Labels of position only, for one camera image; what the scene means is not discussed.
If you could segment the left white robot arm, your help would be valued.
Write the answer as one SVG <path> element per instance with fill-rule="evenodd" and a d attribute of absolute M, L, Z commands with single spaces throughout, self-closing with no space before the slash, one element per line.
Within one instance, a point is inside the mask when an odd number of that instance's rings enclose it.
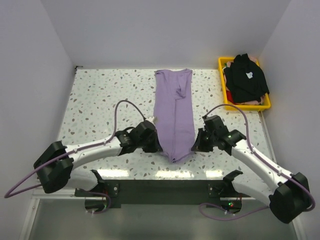
<path fill-rule="evenodd" d="M 92 196 L 104 190 L 102 178 L 96 170 L 79 174 L 75 170 L 88 163 L 131 154 L 137 149 L 145 153 L 156 153 L 161 148 L 156 130 L 156 117 L 115 132 L 109 139 L 78 145 L 52 143 L 35 161 L 33 167 L 46 194 L 55 193 L 64 187 L 83 189 Z"/>

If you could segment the purple t-shirt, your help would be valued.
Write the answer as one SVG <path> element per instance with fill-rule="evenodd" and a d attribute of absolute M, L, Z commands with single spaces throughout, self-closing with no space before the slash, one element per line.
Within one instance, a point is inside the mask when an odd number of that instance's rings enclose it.
<path fill-rule="evenodd" d="M 162 153 L 171 163 L 184 161 L 195 143 L 190 69 L 155 72 L 153 116 Z"/>

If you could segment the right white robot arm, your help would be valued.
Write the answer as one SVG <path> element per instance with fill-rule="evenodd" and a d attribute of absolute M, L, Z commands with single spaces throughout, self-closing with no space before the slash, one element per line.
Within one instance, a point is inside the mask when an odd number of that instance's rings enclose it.
<path fill-rule="evenodd" d="M 293 174 L 274 163 L 248 142 L 248 135 L 228 130 L 218 115 L 205 115 L 203 121 L 192 150 L 209 153 L 218 148 L 242 162 L 262 180 L 262 184 L 255 183 L 241 170 L 234 170 L 222 179 L 221 191 L 227 196 L 237 193 L 251 196 L 269 207 L 285 224 L 313 206 L 308 179 L 302 173 Z"/>

